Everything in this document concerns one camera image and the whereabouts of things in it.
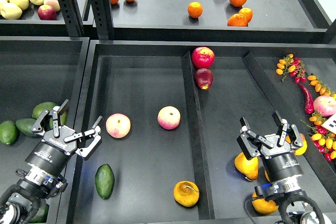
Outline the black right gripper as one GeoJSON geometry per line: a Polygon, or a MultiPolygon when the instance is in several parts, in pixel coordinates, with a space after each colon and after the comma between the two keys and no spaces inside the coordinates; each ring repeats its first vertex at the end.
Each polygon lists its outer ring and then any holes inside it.
{"type": "Polygon", "coordinates": [[[256,134],[244,116],[240,118],[240,135],[237,142],[247,160],[261,157],[270,182],[303,175],[303,170],[292,150],[303,147],[302,137],[295,124],[283,119],[278,111],[272,114],[278,131],[275,134],[256,134]]]}

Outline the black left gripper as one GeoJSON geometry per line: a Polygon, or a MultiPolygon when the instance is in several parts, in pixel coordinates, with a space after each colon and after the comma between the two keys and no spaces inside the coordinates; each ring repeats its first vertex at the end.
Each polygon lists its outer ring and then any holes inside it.
{"type": "Polygon", "coordinates": [[[60,125],[59,116],[68,110],[69,105],[70,101],[66,99],[52,111],[43,111],[31,127],[32,132],[36,135],[44,135],[44,137],[28,155],[25,162],[50,175],[59,175],[74,153],[88,160],[102,143],[100,122],[103,116],[101,115],[91,129],[80,133],[76,133],[75,130],[65,125],[60,125]],[[52,129],[49,127],[50,118],[53,120],[52,129]]]}

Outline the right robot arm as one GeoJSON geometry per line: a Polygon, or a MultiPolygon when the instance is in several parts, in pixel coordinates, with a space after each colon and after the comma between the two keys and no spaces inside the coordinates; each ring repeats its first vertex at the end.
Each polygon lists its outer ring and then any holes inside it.
{"type": "Polygon", "coordinates": [[[326,223],[329,219],[298,183],[303,170],[294,151],[303,146],[303,141],[296,125],[288,123],[277,111],[272,117],[278,131],[264,136],[253,132],[248,121],[240,118],[237,142],[248,160],[261,158],[270,180],[255,187],[255,199],[274,201],[282,223],[326,223]]]}

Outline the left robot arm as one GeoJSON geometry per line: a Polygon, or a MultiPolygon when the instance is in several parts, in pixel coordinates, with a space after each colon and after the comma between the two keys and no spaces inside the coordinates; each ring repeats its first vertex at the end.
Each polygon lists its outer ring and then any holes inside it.
{"type": "Polygon", "coordinates": [[[25,160],[30,170],[22,172],[22,178],[1,195],[1,223],[29,223],[47,199],[66,190],[68,183],[61,172],[71,157],[77,154],[87,160],[101,144],[103,117],[78,133],[61,124],[60,116],[68,108],[69,100],[65,100],[52,110],[44,109],[32,125],[32,133],[41,140],[25,160]]]}

